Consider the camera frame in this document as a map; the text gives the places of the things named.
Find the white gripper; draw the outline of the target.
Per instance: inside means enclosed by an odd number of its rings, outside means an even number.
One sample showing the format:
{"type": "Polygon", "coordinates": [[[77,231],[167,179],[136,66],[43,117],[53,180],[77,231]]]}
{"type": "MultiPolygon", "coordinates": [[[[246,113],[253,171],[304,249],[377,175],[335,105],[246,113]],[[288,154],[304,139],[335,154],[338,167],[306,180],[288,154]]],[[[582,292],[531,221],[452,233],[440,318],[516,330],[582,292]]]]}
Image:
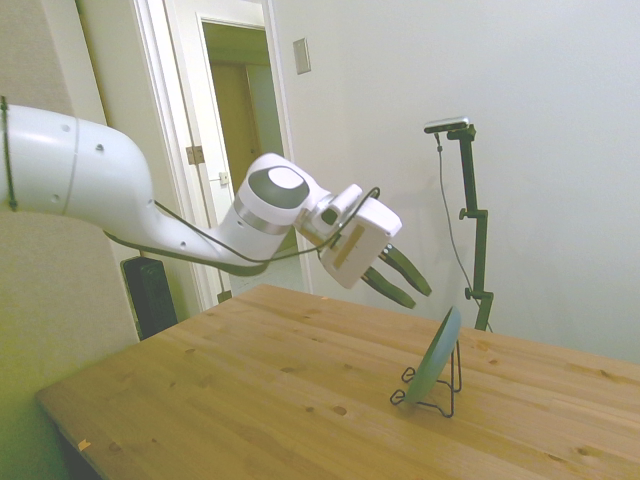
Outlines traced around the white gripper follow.
{"type": "Polygon", "coordinates": [[[413,309],[416,302],[404,290],[370,267],[382,252],[381,260],[416,291],[424,296],[432,293],[431,286],[417,267],[398,248],[388,243],[401,227],[402,222],[395,212],[377,199],[367,199],[342,230],[336,244],[334,279],[341,286],[352,288],[361,277],[377,293],[404,308],[413,309]]]}

